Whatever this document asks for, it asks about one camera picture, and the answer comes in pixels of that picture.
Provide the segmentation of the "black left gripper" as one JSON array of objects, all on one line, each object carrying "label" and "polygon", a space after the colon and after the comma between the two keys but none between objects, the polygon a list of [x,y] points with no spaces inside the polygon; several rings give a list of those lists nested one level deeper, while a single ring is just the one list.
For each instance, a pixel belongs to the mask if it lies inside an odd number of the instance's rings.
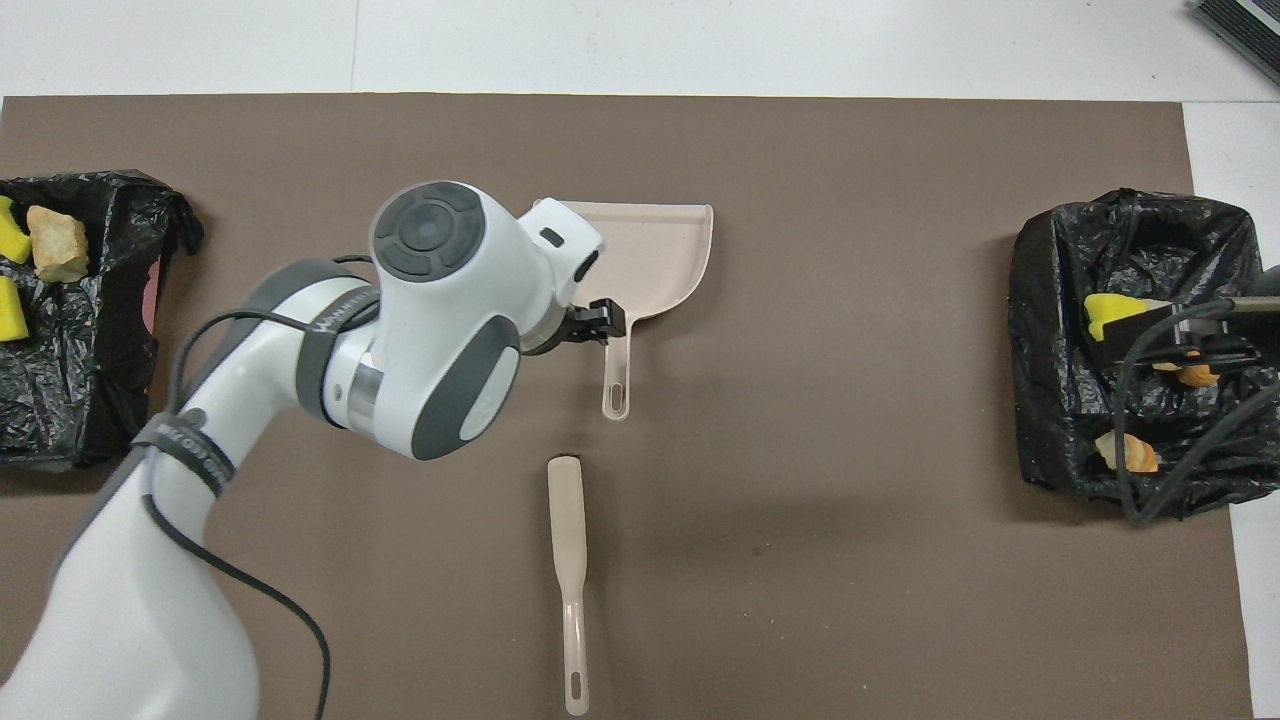
[{"label": "black left gripper", "polygon": [[573,304],[549,304],[532,329],[521,334],[520,354],[532,357],[548,354],[562,343],[608,345],[627,334],[625,310],[613,299],[591,301],[586,320],[581,316],[584,311],[585,307]]}]

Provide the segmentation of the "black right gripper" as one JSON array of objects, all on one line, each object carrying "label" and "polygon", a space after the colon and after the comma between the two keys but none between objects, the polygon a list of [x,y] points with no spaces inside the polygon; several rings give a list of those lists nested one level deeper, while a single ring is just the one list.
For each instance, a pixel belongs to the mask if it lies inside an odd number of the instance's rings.
[{"label": "black right gripper", "polygon": [[1263,311],[1262,299],[1225,299],[1228,310],[1213,306],[1193,313],[1192,305],[1171,304],[1147,307],[1143,313],[1128,313],[1120,307],[1097,307],[1088,311],[1091,336],[1089,355],[1098,368],[1119,366],[1134,343],[1151,327],[1171,316],[1176,320],[1172,331],[1157,334],[1137,356],[1157,369],[1184,369],[1206,366],[1211,373],[1243,372],[1261,365],[1261,347],[1245,337],[1244,331],[1233,329],[1231,318]]}]

